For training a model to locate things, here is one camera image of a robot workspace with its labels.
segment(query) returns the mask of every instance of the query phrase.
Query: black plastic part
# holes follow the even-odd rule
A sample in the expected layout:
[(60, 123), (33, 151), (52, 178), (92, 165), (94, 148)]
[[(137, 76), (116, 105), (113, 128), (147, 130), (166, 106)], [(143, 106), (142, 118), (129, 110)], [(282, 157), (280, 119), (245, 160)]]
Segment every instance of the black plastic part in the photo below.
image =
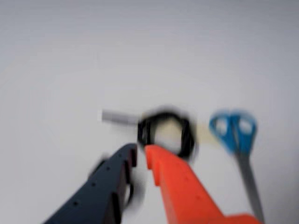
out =
[(182, 126), (181, 136), (181, 150), (177, 156), (188, 159), (194, 149), (194, 134), (190, 127), (190, 122), (187, 118), (178, 116), (174, 112), (164, 111), (149, 116), (138, 123), (137, 138), (142, 146), (154, 144), (154, 131), (153, 127), (166, 119), (173, 118)]
[(119, 224), (137, 146), (127, 144), (98, 167), (87, 182), (44, 224)]

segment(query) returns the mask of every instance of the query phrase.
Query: hole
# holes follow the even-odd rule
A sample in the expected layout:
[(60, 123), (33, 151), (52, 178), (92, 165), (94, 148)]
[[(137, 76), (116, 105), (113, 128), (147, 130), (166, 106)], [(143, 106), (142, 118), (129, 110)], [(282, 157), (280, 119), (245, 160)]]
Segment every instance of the hole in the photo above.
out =
[(172, 118), (157, 123), (154, 127), (154, 143), (169, 149), (173, 153), (181, 150), (182, 127)]
[(77, 207), (78, 205), (79, 205), (79, 202), (78, 202), (78, 201), (74, 201), (74, 202), (73, 202), (73, 206), (74, 206), (74, 207)]
[(252, 132), (252, 124), (245, 119), (240, 119), (239, 128), (244, 134), (251, 134)]
[(221, 135), (225, 135), (227, 130), (228, 130), (228, 122), (226, 119), (218, 119), (216, 121), (216, 131), (221, 134)]

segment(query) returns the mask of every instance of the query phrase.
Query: orange tool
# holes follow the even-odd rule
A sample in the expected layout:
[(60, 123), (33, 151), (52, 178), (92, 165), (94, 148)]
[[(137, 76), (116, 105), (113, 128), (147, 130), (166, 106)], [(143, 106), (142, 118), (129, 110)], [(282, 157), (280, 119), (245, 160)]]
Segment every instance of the orange tool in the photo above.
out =
[(157, 145), (145, 147), (170, 224), (260, 224), (247, 214), (224, 216), (188, 163)]

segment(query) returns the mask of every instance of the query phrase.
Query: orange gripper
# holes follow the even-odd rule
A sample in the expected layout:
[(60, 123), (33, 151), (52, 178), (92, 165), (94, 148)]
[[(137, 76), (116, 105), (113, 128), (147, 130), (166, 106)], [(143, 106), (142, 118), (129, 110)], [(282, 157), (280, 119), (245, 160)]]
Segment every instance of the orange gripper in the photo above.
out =
[(201, 185), (188, 163), (168, 150), (145, 147), (148, 169), (160, 186), (170, 224), (260, 224), (246, 214), (225, 217)]

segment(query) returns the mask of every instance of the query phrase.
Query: white background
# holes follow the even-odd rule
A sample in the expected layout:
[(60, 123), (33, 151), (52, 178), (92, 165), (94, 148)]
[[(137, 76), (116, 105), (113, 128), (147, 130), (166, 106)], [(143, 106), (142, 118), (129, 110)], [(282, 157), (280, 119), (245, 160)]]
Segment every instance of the white background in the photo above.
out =
[[(37, 224), (135, 129), (102, 108), (172, 104), (208, 124), (218, 109), (258, 120), (251, 155), (266, 223), (299, 220), (299, 2), (0, 1), (0, 223)], [(166, 223), (146, 171), (124, 224)], [(225, 215), (251, 213), (238, 167), (203, 143), (194, 172)]]

